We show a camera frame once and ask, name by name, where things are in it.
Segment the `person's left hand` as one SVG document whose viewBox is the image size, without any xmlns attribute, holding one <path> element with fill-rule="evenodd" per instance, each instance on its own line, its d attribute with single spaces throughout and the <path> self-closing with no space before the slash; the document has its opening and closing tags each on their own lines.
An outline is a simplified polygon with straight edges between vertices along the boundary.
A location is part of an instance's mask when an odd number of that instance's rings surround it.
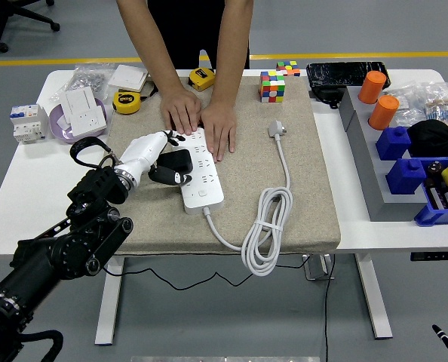
<svg viewBox="0 0 448 362">
<path fill-rule="evenodd" d="M 212 100 L 201 112 L 207 149 L 216 163 L 222 161 L 226 150 L 235 151 L 237 117 L 234 106 Z"/>
</svg>

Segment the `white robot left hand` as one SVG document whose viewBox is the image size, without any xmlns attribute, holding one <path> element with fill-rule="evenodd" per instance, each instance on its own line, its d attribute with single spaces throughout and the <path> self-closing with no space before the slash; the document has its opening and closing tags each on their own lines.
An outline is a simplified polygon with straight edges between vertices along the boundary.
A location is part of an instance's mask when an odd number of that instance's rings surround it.
<svg viewBox="0 0 448 362">
<path fill-rule="evenodd" d="M 161 130 L 134 139 L 121 156 L 120 163 L 114 167 L 115 174 L 128 191 L 140 185 L 144 173 L 157 183 L 183 186 L 192 180 L 189 174 L 192 169 L 188 173 L 183 173 L 157 165 L 156 162 L 168 143 L 178 146 L 178 141 L 185 140 L 184 136 L 172 130 Z"/>
</svg>

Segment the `person's right hand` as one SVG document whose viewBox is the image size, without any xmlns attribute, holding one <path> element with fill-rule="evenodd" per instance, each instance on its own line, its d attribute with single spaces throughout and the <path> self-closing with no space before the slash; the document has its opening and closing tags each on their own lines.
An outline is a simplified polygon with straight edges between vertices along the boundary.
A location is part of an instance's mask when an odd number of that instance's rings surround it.
<svg viewBox="0 0 448 362">
<path fill-rule="evenodd" d="M 190 135 L 197 130 L 201 101 L 184 88 L 161 92 L 161 114 L 167 130 Z"/>
</svg>

